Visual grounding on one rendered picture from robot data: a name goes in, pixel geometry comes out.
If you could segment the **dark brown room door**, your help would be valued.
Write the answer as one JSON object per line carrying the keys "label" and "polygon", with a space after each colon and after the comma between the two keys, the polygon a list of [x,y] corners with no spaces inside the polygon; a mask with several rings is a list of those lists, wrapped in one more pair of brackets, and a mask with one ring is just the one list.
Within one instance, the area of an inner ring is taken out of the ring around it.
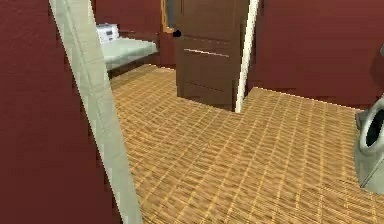
{"label": "dark brown room door", "polygon": [[235,109],[250,0],[175,0],[179,97]]}

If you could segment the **bed with pale green sheet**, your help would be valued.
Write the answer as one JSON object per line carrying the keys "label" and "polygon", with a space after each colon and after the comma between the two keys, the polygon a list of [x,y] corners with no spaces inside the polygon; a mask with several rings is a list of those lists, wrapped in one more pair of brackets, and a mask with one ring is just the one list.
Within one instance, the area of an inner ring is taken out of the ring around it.
{"label": "bed with pale green sheet", "polygon": [[108,77],[121,75],[154,57],[158,44],[158,34],[136,32],[124,32],[117,40],[101,43]]}

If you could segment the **wooden framed mirror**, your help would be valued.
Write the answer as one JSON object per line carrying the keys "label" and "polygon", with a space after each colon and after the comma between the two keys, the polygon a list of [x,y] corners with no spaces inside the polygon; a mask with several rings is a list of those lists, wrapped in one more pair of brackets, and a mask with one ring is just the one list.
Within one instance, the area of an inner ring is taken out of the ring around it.
{"label": "wooden framed mirror", "polygon": [[172,33],[174,31],[173,0],[161,0],[162,31]]}

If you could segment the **white patterned pillow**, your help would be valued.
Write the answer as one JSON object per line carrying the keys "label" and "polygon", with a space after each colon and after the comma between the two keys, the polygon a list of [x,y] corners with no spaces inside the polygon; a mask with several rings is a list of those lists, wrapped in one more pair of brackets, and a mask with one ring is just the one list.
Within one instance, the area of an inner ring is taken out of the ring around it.
{"label": "white patterned pillow", "polygon": [[101,43],[108,43],[119,38],[117,24],[97,24],[96,29]]}

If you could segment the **grey bin with dark opening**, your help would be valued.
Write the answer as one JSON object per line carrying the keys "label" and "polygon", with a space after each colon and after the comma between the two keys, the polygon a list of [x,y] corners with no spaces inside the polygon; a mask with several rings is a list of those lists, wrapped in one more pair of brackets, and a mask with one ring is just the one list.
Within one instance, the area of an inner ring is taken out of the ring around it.
{"label": "grey bin with dark opening", "polygon": [[354,165],[361,188],[384,195],[384,94],[355,114]]}

